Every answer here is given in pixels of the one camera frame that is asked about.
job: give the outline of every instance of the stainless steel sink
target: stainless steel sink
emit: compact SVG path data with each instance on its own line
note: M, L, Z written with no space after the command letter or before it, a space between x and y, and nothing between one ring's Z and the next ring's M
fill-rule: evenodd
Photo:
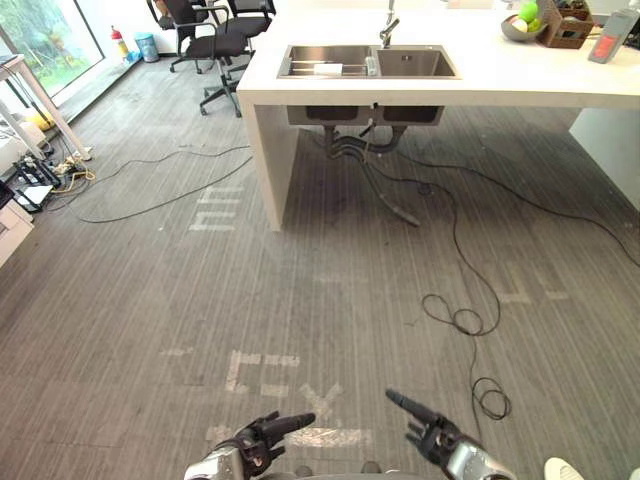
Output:
M441 45L290 46L279 78L459 79Z
M458 78L440 45L379 49L377 56L383 78Z
M368 75L367 57L371 57L368 45L292 46L287 50L279 76L362 78Z

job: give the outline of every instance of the drain pipe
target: drain pipe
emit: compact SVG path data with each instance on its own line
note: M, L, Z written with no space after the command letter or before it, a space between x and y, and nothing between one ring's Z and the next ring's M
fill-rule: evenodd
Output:
M372 190L375 192L378 199L382 202L382 204L387 207L391 212L397 217L401 218L405 222L409 223L414 227L420 226L420 221L411 215L406 210L402 209L398 205L392 203L387 195L380 189L378 182L376 180L375 174L372 171L371 167L367 163L366 152L373 153L389 153L391 152L399 143L400 138L406 131L406 126L394 126L392 127L393 134L391 136L391 140L386 144L375 144L368 143L364 140L345 136L335 138L335 126L325 126L325 151L327 152L327 156L330 158L338 158L341 155L350 155L358 160L358 164L362 168L362 172L369 182Z

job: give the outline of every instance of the red fire extinguisher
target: red fire extinguisher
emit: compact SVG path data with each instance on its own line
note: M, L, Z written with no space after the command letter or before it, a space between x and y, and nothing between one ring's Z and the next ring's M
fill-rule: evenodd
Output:
M124 40L122 39L122 34L118 30L113 28L113 25L111 25L111 39L115 42L118 53L120 54L122 59L126 59L127 55L129 55L129 49L127 48L127 44L124 43Z

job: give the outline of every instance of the shoe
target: shoe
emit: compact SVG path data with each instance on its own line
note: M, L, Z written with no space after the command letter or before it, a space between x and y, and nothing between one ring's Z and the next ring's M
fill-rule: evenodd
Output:
M313 477L313 471L306 465L300 465L293 473L296 478Z
M584 480L584 477L561 458L551 457L544 464L544 480Z
M377 462L365 462L360 473L382 473L382 469Z

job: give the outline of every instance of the white cabinet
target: white cabinet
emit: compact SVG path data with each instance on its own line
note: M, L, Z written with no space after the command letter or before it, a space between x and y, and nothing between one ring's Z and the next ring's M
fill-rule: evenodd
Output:
M31 215L13 200L0 209L0 266L33 229L31 220Z

